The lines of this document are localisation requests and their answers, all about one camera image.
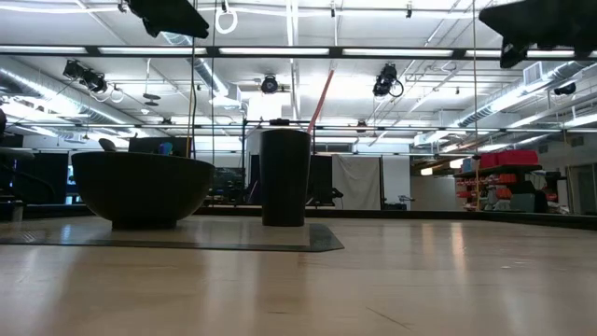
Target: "red storage bin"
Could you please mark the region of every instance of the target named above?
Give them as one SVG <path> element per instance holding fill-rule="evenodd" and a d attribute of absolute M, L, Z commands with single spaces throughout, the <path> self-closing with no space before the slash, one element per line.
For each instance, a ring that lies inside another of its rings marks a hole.
<path fill-rule="evenodd" d="M 491 168 L 491 167 L 495 167 L 496 165 L 499 165 L 498 160 L 497 160 L 498 154 L 499 153 L 481 154 L 481 164 L 480 164 L 479 168 L 480 169 Z"/>
<path fill-rule="evenodd" d="M 536 165 L 539 157 L 534 150 L 512 149 L 496 153 L 498 165 Z"/>

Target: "cable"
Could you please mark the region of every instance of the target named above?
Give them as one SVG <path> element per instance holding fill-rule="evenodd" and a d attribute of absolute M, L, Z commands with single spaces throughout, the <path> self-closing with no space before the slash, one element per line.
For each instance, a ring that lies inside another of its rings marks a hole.
<path fill-rule="evenodd" d="M 400 92 L 400 94 L 393 95 L 391 92 L 388 92 L 388 93 L 390 93 L 390 95 L 394 98 L 400 98 L 404 94 L 404 85 L 402 85 L 402 83 L 399 80 L 397 80 L 396 83 L 400 86 L 400 88 L 402 88 L 402 91 Z"/>

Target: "fluorescent light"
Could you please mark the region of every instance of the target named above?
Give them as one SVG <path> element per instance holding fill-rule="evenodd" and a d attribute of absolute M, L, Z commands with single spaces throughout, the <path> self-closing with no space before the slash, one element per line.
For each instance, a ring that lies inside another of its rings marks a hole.
<path fill-rule="evenodd" d="M 541 119 L 541 117 L 539 117 L 537 115 L 534 115 L 534 116 L 531 116 L 531 117 L 527 117 L 525 119 L 520 119 L 520 120 L 516 121 L 515 123 L 509 125 L 508 128 L 516 128 L 516 127 L 528 125 L 528 124 L 530 124 L 530 123 L 532 123 L 534 121 L 537 121 L 539 119 Z"/>
<path fill-rule="evenodd" d="M 19 128 L 21 130 L 27 131 L 27 132 L 33 132 L 33 133 L 38 133 L 41 135 L 46 135 L 46 136 L 51 136 L 51 137 L 57 137 L 58 134 L 45 129 L 43 127 L 38 127 L 38 126 L 32 126 L 31 128 L 25 128 L 25 127 L 21 127 L 21 126 L 15 126 L 16 128 Z"/>
<path fill-rule="evenodd" d="M 569 133 L 597 133 L 597 129 L 572 129 L 567 130 Z"/>
<path fill-rule="evenodd" d="M 451 57 L 451 49 L 344 49 L 347 56 Z"/>
<path fill-rule="evenodd" d="M 584 116 L 584 117 L 575 118 L 570 121 L 566 121 L 563 125 L 565 128 L 568 128 L 568 127 L 582 126 L 582 125 L 596 122 L 596 121 L 597 121 L 597 114 L 592 114 L 592 115 L 588 115 L 588 116 Z"/>
<path fill-rule="evenodd" d="M 574 56 L 575 52 L 573 50 L 529 50 L 527 53 L 528 58 L 565 58 Z"/>
<path fill-rule="evenodd" d="M 487 145 L 479 148 L 479 151 L 487 152 L 487 151 L 494 151 L 498 149 L 502 149 L 504 147 L 508 147 L 510 144 L 494 144 L 494 145 Z"/>
<path fill-rule="evenodd" d="M 547 137 L 547 135 L 535 136 L 535 137 L 532 137 L 530 139 L 522 140 L 519 143 L 517 143 L 517 145 L 528 145 L 528 144 L 531 144 L 531 143 L 533 143 L 533 142 L 535 142 L 537 140 L 541 140 L 541 139 L 543 139 L 545 137 Z"/>
<path fill-rule="evenodd" d="M 477 50 L 477 57 L 501 57 L 501 50 Z M 475 57 L 474 50 L 467 50 L 465 57 Z"/>
<path fill-rule="evenodd" d="M 141 125 L 141 128 L 151 128 L 151 129 L 187 129 L 188 125 L 167 125 L 167 124 L 159 124 L 159 125 Z"/>
<path fill-rule="evenodd" d="M 98 50 L 105 55 L 140 55 L 140 54 L 168 54 L 192 55 L 192 47 L 100 47 Z M 195 48 L 196 55 L 207 54 L 206 48 Z"/>
<path fill-rule="evenodd" d="M 430 176 L 433 174 L 433 168 L 426 168 L 421 170 L 422 176 Z"/>
<path fill-rule="evenodd" d="M 386 131 L 405 131 L 405 132 L 418 132 L 418 131 L 437 131 L 437 127 L 386 127 Z"/>
<path fill-rule="evenodd" d="M 327 55 L 328 48 L 220 48 L 222 55 Z"/>
<path fill-rule="evenodd" d="M 465 159 L 450 161 L 450 168 L 460 169 L 460 167 L 463 165 L 463 162 L 465 162 Z"/>
<path fill-rule="evenodd" d="M 351 126 L 322 126 L 324 130 L 329 131 L 375 131 L 377 127 L 351 127 Z"/>
<path fill-rule="evenodd" d="M 508 132 L 512 133 L 559 133 L 562 130 L 542 130 L 542 129 L 511 129 L 507 130 Z"/>
<path fill-rule="evenodd" d="M 22 53 L 73 53 L 86 54 L 87 50 L 83 47 L 49 47 L 49 46 L 0 46 L 2 52 L 22 52 Z"/>
<path fill-rule="evenodd" d="M 475 131 L 481 133 L 489 133 L 489 132 L 500 132 L 500 129 L 471 129 L 471 128 L 449 128 L 446 129 L 447 132 L 469 132 L 474 133 Z"/>

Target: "duct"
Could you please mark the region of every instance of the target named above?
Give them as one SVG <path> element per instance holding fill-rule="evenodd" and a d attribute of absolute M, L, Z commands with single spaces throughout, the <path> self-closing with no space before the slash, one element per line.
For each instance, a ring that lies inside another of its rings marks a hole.
<path fill-rule="evenodd" d="M 555 114 L 567 111 L 571 108 L 576 108 L 576 111 L 578 110 L 582 110 L 584 108 L 587 108 L 589 106 L 591 106 L 594 101 L 597 100 L 597 92 L 593 92 L 593 93 L 589 93 L 585 96 L 576 98 L 575 100 L 571 100 L 570 102 L 567 103 L 562 103 L 562 105 L 557 105 L 547 111 L 544 112 L 540 112 L 537 113 L 535 115 L 532 115 L 531 117 L 525 118 L 525 119 L 521 119 L 519 121 L 516 121 L 512 124 L 507 125 L 505 128 L 517 128 L 517 127 L 521 127 L 524 125 L 528 125 L 532 122 L 535 122 L 537 120 L 549 117 L 549 116 L 553 116 Z M 461 144 L 458 147 L 445 147 L 441 150 L 442 153 L 447 153 L 447 152 L 451 152 L 454 151 L 456 149 L 460 149 L 460 150 L 464 150 L 467 148 L 471 148 L 474 147 L 476 144 L 482 144 L 483 142 L 486 142 L 487 140 L 491 139 L 491 138 L 495 138 L 496 135 L 495 134 L 489 134 L 489 135 L 483 135 L 480 136 L 478 139 L 476 140 L 472 140 L 469 142 L 466 142 L 464 144 Z"/>
<path fill-rule="evenodd" d="M 193 39 L 186 35 L 179 35 L 166 32 L 162 32 L 161 35 L 164 36 L 166 41 L 168 41 L 168 43 L 170 43 L 171 45 L 184 47 L 193 46 Z M 205 86 L 214 91 L 214 95 L 228 95 L 228 85 L 224 83 L 216 74 L 214 74 L 214 70 L 204 59 L 197 58 L 195 59 L 195 63 L 193 64 L 193 60 L 189 58 L 187 59 L 187 62 L 195 70 L 195 73 L 197 73 L 199 78 L 201 78 Z"/>
<path fill-rule="evenodd" d="M 489 96 L 479 109 L 469 107 L 463 113 L 465 116 L 460 121 L 454 122 L 449 127 L 466 127 L 475 121 L 486 118 L 492 114 L 503 111 L 516 105 L 533 93 L 549 91 L 575 82 L 574 76 L 582 70 L 594 65 L 593 62 L 568 62 L 561 65 L 556 63 L 535 63 L 525 70 L 525 78 L 517 80 L 502 90 Z M 436 142 L 449 132 L 431 132 L 417 136 L 417 144 Z"/>
<path fill-rule="evenodd" d="M 0 57 L 0 83 L 3 83 L 0 89 L 2 95 L 43 100 L 48 109 L 64 114 L 85 114 L 92 123 L 141 123 L 114 107 L 96 101 L 85 92 L 67 87 L 67 84 L 6 56 Z M 161 131 L 148 131 L 164 135 Z"/>

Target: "ceiling pipe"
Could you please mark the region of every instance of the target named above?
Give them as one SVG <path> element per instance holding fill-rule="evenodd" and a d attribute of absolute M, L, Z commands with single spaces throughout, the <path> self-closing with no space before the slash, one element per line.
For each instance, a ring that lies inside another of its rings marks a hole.
<path fill-rule="evenodd" d="M 162 32 L 162 36 L 173 46 L 192 47 L 193 39 L 186 35 L 179 35 L 173 33 Z M 222 81 L 214 70 L 203 58 L 187 59 L 188 64 L 195 70 L 195 73 L 203 81 L 203 85 L 214 91 L 214 95 L 227 96 L 229 93 L 229 86 Z"/>
<path fill-rule="evenodd" d="M 533 97 L 534 93 L 539 91 L 549 91 L 560 88 L 562 85 L 575 82 L 576 79 L 573 77 L 576 74 L 593 65 L 594 62 L 571 61 L 564 63 L 554 67 L 551 71 L 544 74 L 541 77 L 541 82 L 539 85 L 532 84 L 530 86 L 526 86 L 524 83 L 524 78 L 521 78 L 489 96 L 482 104 L 479 105 L 479 109 L 476 109 L 474 106 L 470 106 L 464 111 L 465 116 L 461 118 L 460 121 L 454 122 L 452 125 L 450 125 L 450 127 L 466 127 L 475 123 L 476 121 L 521 103 L 522 101 Z M 437 140 L 443 138 L 449 133 L 450 132 L 446 131 L 436 131 L 423 134 L 420 135 L 421 140 L 419 143 L 435 143 Z"/>
<path fill-rule="evenodd" d="M 69 87 L 68 84 L 63 84 L 6 56 L 0 57 L 0 80 L 11 83 L 14 89 L 19 90 L 17 94 L 12 95 L 44 100 L 45 108 L 59 113 L 86 115 L 94 123 L 142 123 L 114 107 L 96 101 L 87 92 Z M 153 134 L 163 136 L 166 133 Z"/>
<path fill-rule="evenodd" d="M 553 116 L 555 114 L 559 114 L 565 111 L 568 111 L 572 108 L 579 109 L 577 106 L 579 105 L 590 105 L 593 102 L 597 101 L 597 92 L 593 92 L 593 93 L 589 93 L 585 96 L 582 96 L 580 98 L 577 98 L 575 100 L 566 102 L 566 103 L 562 103 L 561 105 L 556 105 L 555 107 L 547 110 L 547 111 L 543 111 L 541 113 L 537 113 L 535 115 L 532 115 L 531 117 L 527 117 L 525 119 L 521 119 L 517 122 L 514 122 L 512 124 L 509 124 L 506 126 L 506 128 L 510 129 L 510 128 L 518 128 L 524 125 L 528 125 L 531 122 L 535 122 L 537 120 L 546 118 L 546 117 L 550 117 Z M 488 141 L 489 139 L 498 136 L 499 133 L 494 133 L 494 134 L 488 134 L 488 135 L 483 135 L 480 136 L 479 139 L 477 140 L 472 140 L 470 142 L 467 142 L 465 144 L 461 144 L 459 145 L 457 148 L 455 147 L 444 147 L 444 149 L 442 150 L 442 153 L 448 153 L 448 152 L 452 152 L 454 150 L 462 150 L 462 149 L 467 149 L 467 148 L 471 148 L 474 147 L 478 144 L 482 144 L 486 141 Z"/>

